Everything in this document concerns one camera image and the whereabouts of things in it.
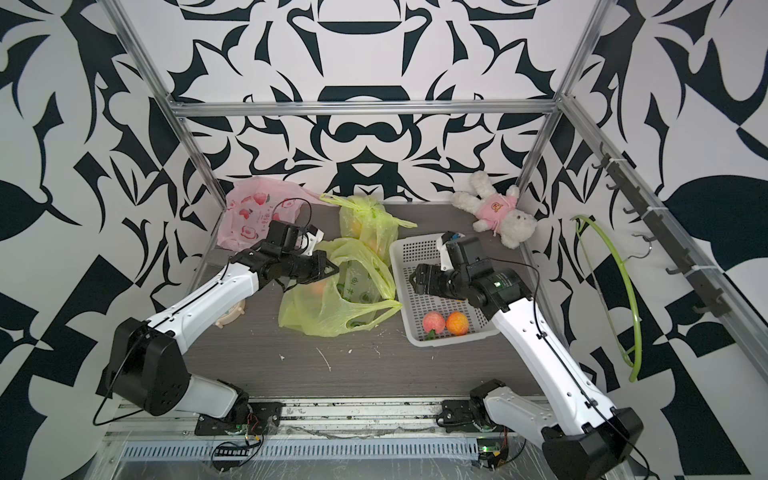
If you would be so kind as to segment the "green plastic bag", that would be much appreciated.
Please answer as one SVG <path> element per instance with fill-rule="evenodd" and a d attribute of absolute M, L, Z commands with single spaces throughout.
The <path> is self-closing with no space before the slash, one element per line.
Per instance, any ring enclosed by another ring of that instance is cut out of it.
<path fill-rule="evenodd" d="M 337 337 L 370 331 L 402 309 L 389 267 L 363 242 L 339 238 L 321 242 L 318 250 L 339 272 L 285 293 L 280 327 L 308 336 Z"/>
<path fill-rule="evenodd" d="M 391 265 L 390 246 L 399 238 L 399 229 L 417 227 L 416 223 L 391 215 L 371 196 L 340 197 L 324 193 L 319 199 L 340 208 L 342 237 L 361 241 L 387 266 Z"/>

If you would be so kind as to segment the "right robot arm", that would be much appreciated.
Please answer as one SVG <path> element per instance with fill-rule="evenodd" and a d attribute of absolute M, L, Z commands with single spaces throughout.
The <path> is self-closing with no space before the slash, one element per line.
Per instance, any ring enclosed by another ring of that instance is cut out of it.
<path fill-rule="evenodd" d="M 437 265 L 420 264 L 408 282 L 419 295 L 463 300 L 479 309 L 515 348 L 549 405 L 493 383 L 476 390 L 482 422 L 506 427 L 541 449 L 559 479 L 599 479 L 628 460 L 643 431 L 580 369 L 547 325 L 537 289 L 511 269 L 496 269 L 475 237 L 437 237 Z"/>

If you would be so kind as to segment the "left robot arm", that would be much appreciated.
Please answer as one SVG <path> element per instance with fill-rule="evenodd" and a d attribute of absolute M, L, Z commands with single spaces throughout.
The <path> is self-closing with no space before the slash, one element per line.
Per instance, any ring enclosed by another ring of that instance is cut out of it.
<path fill-rule="evenodd" d="M 264 239 L 234 254 L 187 297 L 146 320 L 123 321 L 103 372 L 105 395 L 118 395 L 152 416 L 179 411 L 245 423 L 251 413 L 247 393 L 190 373 L 183 356 L 209 327 L 270 283 L 289 290 L 337 274 L 338 266 L 317 247 L 323 237 L 311 224 L 273 220 Z"/>

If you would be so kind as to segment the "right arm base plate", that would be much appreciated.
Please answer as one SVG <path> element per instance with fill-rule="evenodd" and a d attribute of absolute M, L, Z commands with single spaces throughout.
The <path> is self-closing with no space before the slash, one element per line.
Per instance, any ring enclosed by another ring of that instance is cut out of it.
<path fill-rule="evenodd" d="M 502 429 L 523 432 L 529 415 L 512 401 L 500 398 L 444 400 L 436 417 L 448 433 L 493 433 Z"/>

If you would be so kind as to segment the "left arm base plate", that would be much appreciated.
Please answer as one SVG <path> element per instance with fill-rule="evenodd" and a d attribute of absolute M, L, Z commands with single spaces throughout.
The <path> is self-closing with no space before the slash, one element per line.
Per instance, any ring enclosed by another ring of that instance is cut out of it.
<path fill-rule="evenodd" d="M 281 423 L 282 402 L 238 402 L 224 418 L 200 415 L 196 436 L 259 436 L 277 429 Z"/>

